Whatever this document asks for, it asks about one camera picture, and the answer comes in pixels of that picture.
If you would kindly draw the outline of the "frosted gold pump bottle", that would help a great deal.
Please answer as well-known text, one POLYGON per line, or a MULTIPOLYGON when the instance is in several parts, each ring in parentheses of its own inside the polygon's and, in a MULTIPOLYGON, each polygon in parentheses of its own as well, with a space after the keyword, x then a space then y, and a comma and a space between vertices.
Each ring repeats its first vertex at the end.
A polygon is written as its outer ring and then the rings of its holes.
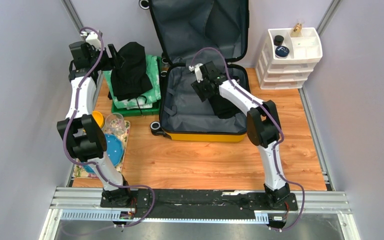
POLYGON ((289 33, 290 37, 291 38, 301 37, 302 36, 302 34, 301 34, 302 29, 303 29, 303 23, 297 22, 289 33))

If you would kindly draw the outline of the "black garment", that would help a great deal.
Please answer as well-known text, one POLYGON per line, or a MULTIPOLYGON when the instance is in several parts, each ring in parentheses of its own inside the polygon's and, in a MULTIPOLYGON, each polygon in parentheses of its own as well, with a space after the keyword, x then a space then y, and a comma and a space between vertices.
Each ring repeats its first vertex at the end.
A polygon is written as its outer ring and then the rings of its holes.
POLYGON ((114 97, 118 101, 131 100, 153 89, 147 75, 145 47, 131 41, 116 50, 108 46, 112 58, 110 76, 114 97))
POLYGON ((244 113, 236 107, 231 101, 220 95, 214 95, 209 100, 210 106, 215 116, 219 119, 238 118, 244 119, 244 113))

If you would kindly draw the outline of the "small black jar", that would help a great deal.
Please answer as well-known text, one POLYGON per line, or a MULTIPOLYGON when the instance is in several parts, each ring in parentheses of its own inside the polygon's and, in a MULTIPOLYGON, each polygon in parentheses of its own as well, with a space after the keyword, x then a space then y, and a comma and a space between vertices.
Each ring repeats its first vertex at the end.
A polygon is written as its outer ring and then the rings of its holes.
POLYGON ((276 46, 276 47, 279 47, 279 46, 282 46, 283 45, 283 42, 284 42, 284 37, 282 35, 276 35, 273 39, 273 44, 276 46))

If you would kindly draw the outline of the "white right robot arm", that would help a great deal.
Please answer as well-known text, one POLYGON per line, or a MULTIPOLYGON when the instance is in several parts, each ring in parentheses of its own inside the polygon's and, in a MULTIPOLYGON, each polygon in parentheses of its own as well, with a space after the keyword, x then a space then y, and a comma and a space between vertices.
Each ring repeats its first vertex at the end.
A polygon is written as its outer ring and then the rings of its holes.
POLYGON ((280 158, 282 129, 276 104, 255 97, 211 61, 188 69, 196 77, 191 86, 201 101, 220 96, 246 115, 247 137, 258 148, 265 171, 265 203, 270 209, 279 209, 290 195, 290 186, 280 158))

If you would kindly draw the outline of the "white towel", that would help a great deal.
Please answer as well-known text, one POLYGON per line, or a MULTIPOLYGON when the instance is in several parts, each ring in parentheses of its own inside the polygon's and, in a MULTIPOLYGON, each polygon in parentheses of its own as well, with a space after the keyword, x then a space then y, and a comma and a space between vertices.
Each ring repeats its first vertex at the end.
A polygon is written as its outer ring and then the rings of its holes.
POLYGON ((132 110, 132 109, 151 109, 152 107, 153 107, 153 103, 144 103, 142 101, 139 101, 139 104, 138 104, 137 102, 129 101, 127 102, 124 108, 127 110, 132 110))

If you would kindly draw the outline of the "blue round cream jar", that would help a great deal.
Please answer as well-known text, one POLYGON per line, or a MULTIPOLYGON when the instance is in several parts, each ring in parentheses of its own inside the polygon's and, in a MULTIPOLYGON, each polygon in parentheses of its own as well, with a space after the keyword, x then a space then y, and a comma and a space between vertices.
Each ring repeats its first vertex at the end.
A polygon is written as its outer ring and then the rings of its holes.
POLYGON ((290 49, 284 45, 277 46, 274 50, 275 56, 280 59, 285 59, 290 54, 290 49))

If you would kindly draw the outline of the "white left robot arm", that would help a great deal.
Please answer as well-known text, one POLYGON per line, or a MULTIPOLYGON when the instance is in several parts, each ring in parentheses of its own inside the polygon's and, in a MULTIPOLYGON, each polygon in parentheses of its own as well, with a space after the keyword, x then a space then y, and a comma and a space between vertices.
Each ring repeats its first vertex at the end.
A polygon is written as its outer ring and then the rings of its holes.
POLYGON ((133 194, 111 162, 107 154, 108 141, 92 115, 99 71, 118 69, 125 60, 113 44, 109 45, 111 57, 103 46, 96 47, 85 41, 74 42, 69 49, 73 57, 69 66, 70 107, 65 119, 56 125, 63 149, 70 161, 89 167, 101 180, 101 207, 128 207, 133 202, 133 194))

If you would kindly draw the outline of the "yellow Pikachu hard-shell suitcase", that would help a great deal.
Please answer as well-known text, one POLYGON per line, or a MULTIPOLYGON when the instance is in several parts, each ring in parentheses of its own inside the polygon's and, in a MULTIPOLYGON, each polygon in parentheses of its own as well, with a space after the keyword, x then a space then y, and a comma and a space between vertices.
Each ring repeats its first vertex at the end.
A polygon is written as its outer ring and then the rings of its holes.
POLYGON ((159 134, 178 141, 240 142, 246 116, 219 118, 209 101, 192 88, 190 64, 213 62, 241 87, 250 88, 238 65, 247 53, 249 3, 246 0, 151 0, 149 12, 169 68, 161 82, 159 134))

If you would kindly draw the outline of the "green garment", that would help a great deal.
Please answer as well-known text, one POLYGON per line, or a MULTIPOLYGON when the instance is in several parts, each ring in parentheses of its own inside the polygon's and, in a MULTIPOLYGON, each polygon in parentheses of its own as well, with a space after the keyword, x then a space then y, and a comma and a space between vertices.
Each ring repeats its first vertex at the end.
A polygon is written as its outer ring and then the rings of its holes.
POLYGON ((139 97, 133 99, 125 99, 125 100, 117 100, 114 98, 113 89, 111 84, 111 73, 112 71, 104 71, 104 77, 107 82, 110 96, 113 98, 112 103, 115 105, 117 109, 125 109, 127 102, 136 102, 139 104, 139 101, 147 103, 155 104, 157 101, 161 99, 161 90, 160 90, 160 79, 159 79, 159 65, 158 65, 158 56, 146 54, 146 75, 148 76, 152 89, 142 93, 139 97))

